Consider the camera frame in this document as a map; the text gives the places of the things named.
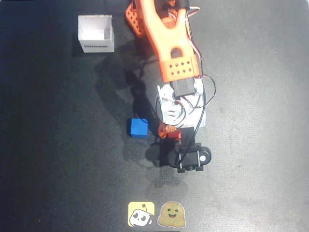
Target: mounting hole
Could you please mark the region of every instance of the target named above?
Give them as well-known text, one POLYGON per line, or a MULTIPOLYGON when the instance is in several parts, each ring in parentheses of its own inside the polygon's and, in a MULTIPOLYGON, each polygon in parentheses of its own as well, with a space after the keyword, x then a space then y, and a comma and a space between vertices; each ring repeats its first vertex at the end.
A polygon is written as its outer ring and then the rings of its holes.
POLYGON ((172 57, 172 59, 182 57, 182 53, 178 48, 173 48, 170 52, 170 57, 172 57))
POLYGON ((204 161, 206 160, 206 156, 201 156, 201 157, 199 158, 199 160, 202 161, 202 162, 204 162, 204 161))

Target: blue cube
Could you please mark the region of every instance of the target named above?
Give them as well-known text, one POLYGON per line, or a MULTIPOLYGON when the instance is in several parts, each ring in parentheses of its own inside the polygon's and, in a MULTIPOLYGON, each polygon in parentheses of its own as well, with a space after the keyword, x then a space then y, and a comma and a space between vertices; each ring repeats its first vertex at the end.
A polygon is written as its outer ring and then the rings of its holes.
POLYGON ((148 120, 133 118, 131 120, 131 137, 134 139, 148 138, 148 120))

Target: black wire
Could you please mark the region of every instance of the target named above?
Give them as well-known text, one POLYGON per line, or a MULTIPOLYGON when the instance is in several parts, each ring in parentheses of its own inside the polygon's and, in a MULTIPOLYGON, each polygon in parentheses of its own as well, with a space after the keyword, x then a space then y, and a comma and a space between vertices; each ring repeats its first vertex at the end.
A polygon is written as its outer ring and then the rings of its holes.
POLYGON ((204 89, 204 92, 203 92, 203 110, 202 110, 202 114, 201 114, 201 117, 199 118, 199 121, 197 123, 197 127, 196 127, 196 129, 194 131, 194 134, 192 136, 192 139, 191 139, 187 149, 185 150, 182 158, 179 160, 179 162, 177 162, 177 161, 175 162, 177 167, 181 164, 181 162, 184 160, 185 156, 188 154, 188 151, 189 151, 190 147, 192 146, 192 143, 194 142, 195 136, 197 135, 197 131, 198 131, 198 129, 199 129, 200 125, 201 125, 201 122, 203 120, 203 116, 204 116, 204 113, 205 113, 206 106, 211 102, 211 100, 214 98, 214 96, 216 95, 216 92, 217 92, 217 87, 216 87, 215 81, 210 76, 208 76, 206 74, 204 74, 204 76, 208 77, 213 82, 213 84, 214 84, 214 93, 213 93, 213 96, 209 99, 209 101, 206 102, 206 92, 205 92, 204 84, 202 82, 203 89, 204 89))
POLYGON ((183 99, 185 99, 185 100, 189 103, 189 105, 191 106, 191 108, 193 108, 193 109, 200 109, 200 108, 202 108, 201 106, 199 106, 199 107, 197 106, 198 103, 199 103, 200 98, 201 98, 201 95, 198 97, 196 106, 193 106, 193 104, 192 104, 186 97, 183 97, 183 99))
POLYGON ((164 123, 164 124, 166 124, 166 125, 168 125, 168 126, 176 127, 176 126, 178 126, 179 124, 181 124, 181 123, 184 121, 185 117, 187 116, 187 112, 186 112, 184 106, 183 106, 182 104, 180 104, 180 105, 182 106, 182 109, 183 109, 183 112, 184 112, 184 116, 183 116, 182 120, 181 120, 179 123, 177 123, 176 125, 171 125, 171 124, 167 124, 167 123, 163 122, 163 121, 160 119, 159 115, 158 115, 158 107, 157 107, 157 106, 158 106, 158 99, 159 99, 159 96, 157 96, 157 98, 156 98, 156 100, 155 100, 155 113, 156 113, 157 118, 158 118, 162 123, 164 123))

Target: wire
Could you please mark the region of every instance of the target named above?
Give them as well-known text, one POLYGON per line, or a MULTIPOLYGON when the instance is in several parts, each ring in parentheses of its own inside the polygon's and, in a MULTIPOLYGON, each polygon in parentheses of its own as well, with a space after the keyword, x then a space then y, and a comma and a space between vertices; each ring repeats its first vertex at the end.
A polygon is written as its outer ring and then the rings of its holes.
POLYGON ((199 106, 199 107, 197 106, 198 103, 199 103, 200 98, 201 98, 201 95, 198 97, 196 106, 193 106, 193 104, 192 104, 186 97, 183 97, 183 99, 185 99, 185 100, 189 103, 189 105, 191 106, 191 108, 193 108, 193 109, 200 109, 200 108, 202 108, 202 106, 199 106))
POLYGON ((197 123, 197 127, 196 127, 196 129, 194 131, 194 134, 192 136, 192 139, 189 142, 189 145, 188 145, 187 149, 185 150, 182 158, 179 160, 179 162, 177 162, 178 156, 176 158, 175 164, 176 164, 177 167, 181 164, 181 162, 184 160, 184 158, 188 154, 188 151, 189 151, 190 147, 192 146, 192 143, 194 142, 194 139, 195 139, 195 137, 197 135, 197 131, 198 131, 198 129, 199 129, 200 125, 201 125, 201 122, 203 120, 203 116, 204 116, 204 113, 205 113, 206 106, 212 101, 212 99, 214 98, 214 96, 216 95, 216 92, 217 92, 217 86, 216 86, 215 81, 209 75, 204 74, 204 76, 208 77, 213 82, 214 93, 213 93, 213 96, 208 100, 208 102, 206 102, 206 92, 205 92, 204 84, 202 83, 203 89, 204 89, 204 91, 203 91, 203 110, 202 110, 202 114, 201 114, 201 117, 199 118, 199 121, 197 123))
POLYGON ((169 15, 172 16, 175 20, 177 20, 176 16, 169 12, 169 15))
POLYGON ((186 110, 185 110, 185 108, 184 108, 184 105, 183 105, 179 100, 176 100, 176 102, 182 107, 182 111, 184 112, 183 118, 182 118, 182 120, 181 120, 179 123, 177 123, 177 124, 175 124, 175 125, 165 123, 164 121, 162 121, 162 120, 160 119, 160 117, 159 117, 159 115, 158 115, 158 107, 157 107, 157 106, 158 106, 158 99, 159 99, 159 95, 157 95, 157 96, 156 96, 156 99, 155 99, 155 113, 156 113, 157 118, 158 118, 162 123, 164 123, 164 124, 166 124, 166 125, 168 125, 168 126, 176 127, 176 126, 180 125, 180 124, 184 121, 184 119, 187 117, 187 112, 186 112, 186 110))
POLYGON ((203 59, 202 59, 202 54, 199 51, 199 49, 197 48, 197 46, 194 44, 193 42, 193 36, 192 36, 192 32, 191 32, 191 27, 190 27, 190 22, 189 22, 189 17, 188 17, 188 12, 187 12, 187 16, 186 16, 186 20, 188 20, 188 25, 187 23, 185 23, 186 25, 186 31, 187 31, 187 37, 188 37, 188 42, 191 45, 191 47, 193 48, 193 50, 195 51, 195 53, 197 54, 198 58, 199 58, 199 63, 201 66, 201 75, 198 76, 199 79, 202 79, 204 76, 204 70, 203 70, 203 59))
POLYGON ((188 13, 188 17, 191 17, 191 16, 195 15, 197 12, 200 11, 200 9, 201 8, 198 7, 198 6, 190 6, 190 10, 194 10, 194 11, 188 13))

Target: cartoon robot sticker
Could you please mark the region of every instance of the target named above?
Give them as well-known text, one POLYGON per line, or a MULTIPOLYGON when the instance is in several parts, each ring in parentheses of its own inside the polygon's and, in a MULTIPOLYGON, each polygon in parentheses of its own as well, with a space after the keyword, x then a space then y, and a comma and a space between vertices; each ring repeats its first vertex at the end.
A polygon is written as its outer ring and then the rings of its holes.
POLYGON ((155 205, 152 202, 131 202, 128 209, 128 224, 130 227, 146 226, 152 223, 155 215, 155 205))

